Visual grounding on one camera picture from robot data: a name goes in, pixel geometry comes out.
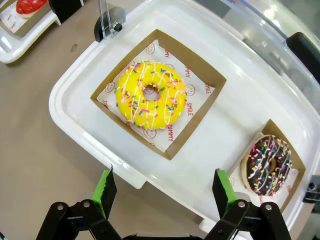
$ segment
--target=plastic container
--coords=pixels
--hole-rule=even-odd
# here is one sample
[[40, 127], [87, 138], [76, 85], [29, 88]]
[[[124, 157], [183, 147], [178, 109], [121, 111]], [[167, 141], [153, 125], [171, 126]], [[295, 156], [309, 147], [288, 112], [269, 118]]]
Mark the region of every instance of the plastic container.
[[[79, 2], [82, 6], [84, 5], [83, 0], [79, 0]], [[3, 29], [2, 26], [0, 26], [0, 62], [9, 64], [16, 61], [53, 23], [61, 25], [61, 21], [59, 20], [58, 16], [52, 10], [50, 10], [23, 37], [10, 34], [8, 31]]]
[[[246, 20], [233, 5], [235, 18]], [[126, 54], [154, 29], [177, 39], [224, 77], [219, 97], [198, 128], [169, 161], [135, 140], [90, 100], [90, 95]], [[309, 179], [319, 162], [320, 116], [286, 72], [270, 66], [264, 52], [248, 46], [243, 32], [192, 0], [147, 0], [126, 17], [123, 29], [92, 45], [52, 89], [53, 121], [79, 145], [135, 188], [148, 181], [204, 220], [208, 232], [219, 220], [212, 183], [215, 169], [228, 170], [255, 132], [271, 118], [290, 140], [306, 171], [283, 217], [292, 227]], [[315, 79], [272, 34], [264, 40], [289, 66]], [[319, 88], [312, 88], [319, 94]]]

